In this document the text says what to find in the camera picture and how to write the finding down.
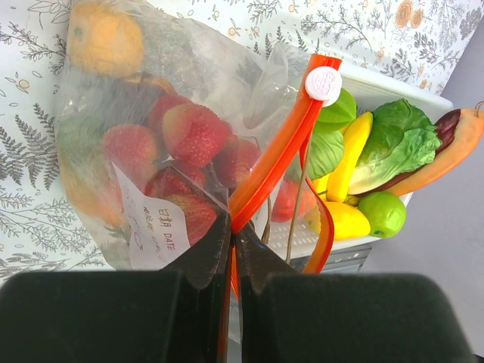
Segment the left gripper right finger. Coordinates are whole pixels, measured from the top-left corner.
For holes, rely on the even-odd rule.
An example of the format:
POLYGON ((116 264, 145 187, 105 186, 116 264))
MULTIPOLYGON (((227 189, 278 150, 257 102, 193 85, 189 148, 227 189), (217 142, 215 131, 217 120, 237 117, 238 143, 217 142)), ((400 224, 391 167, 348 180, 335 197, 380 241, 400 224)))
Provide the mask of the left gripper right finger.
POLYGON ((413 274, 302 274, 234 237, 245 362, 473 362, 445 294, 413 274))

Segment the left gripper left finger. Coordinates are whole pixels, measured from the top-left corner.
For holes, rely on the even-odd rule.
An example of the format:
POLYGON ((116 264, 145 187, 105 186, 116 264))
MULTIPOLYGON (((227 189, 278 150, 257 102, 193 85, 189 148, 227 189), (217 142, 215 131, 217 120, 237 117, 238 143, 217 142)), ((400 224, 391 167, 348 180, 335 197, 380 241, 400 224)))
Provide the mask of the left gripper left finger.
POLYGON ((29 272, 1 288, 3 362, 224 362, 230 218, 158 271, 29 272))

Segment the orange red pepper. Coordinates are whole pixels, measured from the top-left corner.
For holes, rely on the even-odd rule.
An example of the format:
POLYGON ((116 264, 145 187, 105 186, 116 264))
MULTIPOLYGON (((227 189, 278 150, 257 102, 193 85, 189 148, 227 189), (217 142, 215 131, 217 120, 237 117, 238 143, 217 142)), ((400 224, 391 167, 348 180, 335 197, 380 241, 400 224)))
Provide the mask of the orange red pepper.
POLYGON ((87 216, 97 217, 111 228, 120 228, 126 224, 122 209, 107 200, 107 192, 99 194, 94 186, 74 172, 59 157, 60 179, 71 204, 87 216))

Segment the clear zip bag orange zipper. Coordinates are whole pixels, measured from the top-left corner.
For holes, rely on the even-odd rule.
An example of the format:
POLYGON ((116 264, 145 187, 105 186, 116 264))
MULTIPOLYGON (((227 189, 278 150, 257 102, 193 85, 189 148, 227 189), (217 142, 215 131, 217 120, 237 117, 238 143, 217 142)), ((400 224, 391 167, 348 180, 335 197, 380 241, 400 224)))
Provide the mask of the clear zip bag orange zipper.
POLYGON ((338 58, 259 55, 145 1, 75 1, 55 141, 67 198, 117 270, 167 266, 216 229, 289 244, 321 200, 309 143, 338 58))

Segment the red lychee bunch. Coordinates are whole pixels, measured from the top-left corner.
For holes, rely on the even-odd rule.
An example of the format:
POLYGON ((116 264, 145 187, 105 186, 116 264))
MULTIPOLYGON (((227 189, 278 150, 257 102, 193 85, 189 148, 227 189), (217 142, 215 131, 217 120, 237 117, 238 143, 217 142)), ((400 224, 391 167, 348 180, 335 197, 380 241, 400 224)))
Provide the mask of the red lychee bunch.
POLYGON ((181 95, 103 119, 101 149, 126 220, 102 249, 117 268, 165 265, 194 246, 221 212, 216 195, 231 193, 261 154, 254 138, 181 95))

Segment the yellow green mango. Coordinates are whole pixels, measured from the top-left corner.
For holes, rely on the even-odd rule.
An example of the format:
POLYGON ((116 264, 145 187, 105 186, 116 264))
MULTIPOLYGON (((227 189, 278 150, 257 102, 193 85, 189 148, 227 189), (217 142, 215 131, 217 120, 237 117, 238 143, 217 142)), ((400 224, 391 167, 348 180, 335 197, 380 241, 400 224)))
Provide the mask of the yellow green mango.
POLYGON ((88 73, 124 78, 144 61, 144 34, 134 18, 103 2, 74 5, 67 40, 70 63, 88 73))

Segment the yellow mango in basket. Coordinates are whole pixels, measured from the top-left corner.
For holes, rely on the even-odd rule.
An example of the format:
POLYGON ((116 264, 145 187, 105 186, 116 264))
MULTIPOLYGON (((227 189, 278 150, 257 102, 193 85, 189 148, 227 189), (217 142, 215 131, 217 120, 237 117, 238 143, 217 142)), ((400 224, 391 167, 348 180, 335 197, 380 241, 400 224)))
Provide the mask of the yellow mango in basket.
MULTIPOLYGON (((356 207, 345 203, 327 202, 334 222, 334 240, 347 240, 365 237, 370 234, 371 226, 368 219, 356 207)), ((302 214, 306 225, 316 234, 321 232, 319 208, 314 206, 302 214)))

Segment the yellow banana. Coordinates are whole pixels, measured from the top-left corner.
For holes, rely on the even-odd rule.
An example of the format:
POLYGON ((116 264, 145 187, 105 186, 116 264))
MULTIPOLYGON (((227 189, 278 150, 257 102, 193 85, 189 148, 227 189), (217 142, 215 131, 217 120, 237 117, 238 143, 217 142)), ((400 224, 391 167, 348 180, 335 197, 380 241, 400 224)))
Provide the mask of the yellow banana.
POLYGON ((326 185, 324 194, 320 195, 322 200, 342 203, 346 199, 358 158, 371 133, 373 119, 372 112, 366 112, 343 129, 343 158, 333 172, 323 177, 326 185))

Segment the green apple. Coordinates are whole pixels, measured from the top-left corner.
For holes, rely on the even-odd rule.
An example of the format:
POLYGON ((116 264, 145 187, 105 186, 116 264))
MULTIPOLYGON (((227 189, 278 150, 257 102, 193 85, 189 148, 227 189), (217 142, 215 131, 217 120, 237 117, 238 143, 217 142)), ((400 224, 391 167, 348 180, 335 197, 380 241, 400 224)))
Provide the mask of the green apple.
POLYGON ((370 224, 370 236, 389 238, 403 228, 407 210, 399 197, 385 191, 374 192, 360 199, 358 209, 370 224))

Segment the green cabbage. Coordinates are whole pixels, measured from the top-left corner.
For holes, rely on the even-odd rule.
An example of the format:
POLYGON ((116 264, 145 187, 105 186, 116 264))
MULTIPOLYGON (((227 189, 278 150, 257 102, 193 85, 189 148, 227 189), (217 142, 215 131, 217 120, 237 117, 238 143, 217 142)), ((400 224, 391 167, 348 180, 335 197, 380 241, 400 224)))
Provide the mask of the green cabbage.
POLYGON ((307 176, 316 180, 333 172, 344 156, 343 134, 341 131, 313 132, 306 158, 307 176))

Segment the green starfruit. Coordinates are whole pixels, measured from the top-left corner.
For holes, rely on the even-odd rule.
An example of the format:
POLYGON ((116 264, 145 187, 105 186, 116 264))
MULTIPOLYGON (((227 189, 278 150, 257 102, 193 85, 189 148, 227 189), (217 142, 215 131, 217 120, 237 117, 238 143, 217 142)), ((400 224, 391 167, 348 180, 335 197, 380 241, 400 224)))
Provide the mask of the green starfruit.
POLYGON ((315 132, 333 132, 344 128, 356 118, 357 105, 354 97, 344 88, 337 101, 323 107, 316 121, 315 132))

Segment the green lettuce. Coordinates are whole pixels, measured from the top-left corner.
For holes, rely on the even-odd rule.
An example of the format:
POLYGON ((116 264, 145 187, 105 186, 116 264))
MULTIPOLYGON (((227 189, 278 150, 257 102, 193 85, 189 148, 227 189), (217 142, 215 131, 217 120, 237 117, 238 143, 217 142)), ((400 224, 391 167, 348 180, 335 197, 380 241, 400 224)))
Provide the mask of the green lettuce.
POLYGON ((371 133, 349 183, 352 195, 433 162, 442 145, 430 118, 404 98, 385 103, 372 114, 371 133))

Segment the orange papaya slice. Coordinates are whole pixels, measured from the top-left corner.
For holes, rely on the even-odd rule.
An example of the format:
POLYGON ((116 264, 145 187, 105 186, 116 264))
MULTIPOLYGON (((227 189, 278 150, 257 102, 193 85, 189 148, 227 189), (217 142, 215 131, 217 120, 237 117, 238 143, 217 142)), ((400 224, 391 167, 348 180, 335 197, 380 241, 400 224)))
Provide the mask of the orange papaya slice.
POLYGON ((476 148, 483 135, 483 102, 474 108, 460 108, 447 112, 436 123, 442 145, 436 150, 433 162, 413 172, 397 175, 376 191, 388 191, 402 196, 417 191, 450 172, 476 148))

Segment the floral tablecloth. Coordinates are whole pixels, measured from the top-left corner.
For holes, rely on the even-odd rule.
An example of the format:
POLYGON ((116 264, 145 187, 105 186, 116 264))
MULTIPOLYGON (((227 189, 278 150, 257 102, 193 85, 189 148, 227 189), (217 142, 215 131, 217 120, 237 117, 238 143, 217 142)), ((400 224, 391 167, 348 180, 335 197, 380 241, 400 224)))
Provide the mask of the floral tablecloth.
MULTIPOLYGON (((58 178, 54 97, 70 1, 1 3, 1 278, 107 267, 58 178)), ((156 1, 258 54, 275 42, 332 53, 440 94, 483 17, 481 1, 156 1)))

